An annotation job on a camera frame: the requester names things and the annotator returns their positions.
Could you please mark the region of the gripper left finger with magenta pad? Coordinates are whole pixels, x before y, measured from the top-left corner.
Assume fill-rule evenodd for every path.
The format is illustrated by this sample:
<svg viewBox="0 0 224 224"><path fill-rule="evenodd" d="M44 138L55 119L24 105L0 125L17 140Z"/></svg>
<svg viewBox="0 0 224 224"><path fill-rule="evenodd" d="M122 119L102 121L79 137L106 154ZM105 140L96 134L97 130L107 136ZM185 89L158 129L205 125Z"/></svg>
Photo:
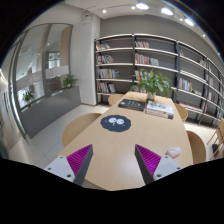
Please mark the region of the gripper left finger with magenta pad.
<svg viewBox="0 0 224 224"><path fill-rule="evenodd" d="M45 171L81 186L93 156L93 146L85 146L69 156L59 156Z"/></svg>

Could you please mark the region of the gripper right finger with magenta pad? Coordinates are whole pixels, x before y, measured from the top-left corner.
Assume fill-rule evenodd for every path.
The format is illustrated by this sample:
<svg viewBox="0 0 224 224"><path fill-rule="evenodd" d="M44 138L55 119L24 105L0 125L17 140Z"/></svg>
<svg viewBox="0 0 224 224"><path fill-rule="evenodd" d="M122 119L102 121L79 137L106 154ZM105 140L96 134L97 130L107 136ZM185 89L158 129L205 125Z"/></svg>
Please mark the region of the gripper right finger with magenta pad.
<svg viewBox="0 0 224 224"><path fill-rule="evenodd" d="M159 156L138 144L135 145L135 157L145 184L150 184L182 169L169 155Z"/></svg>

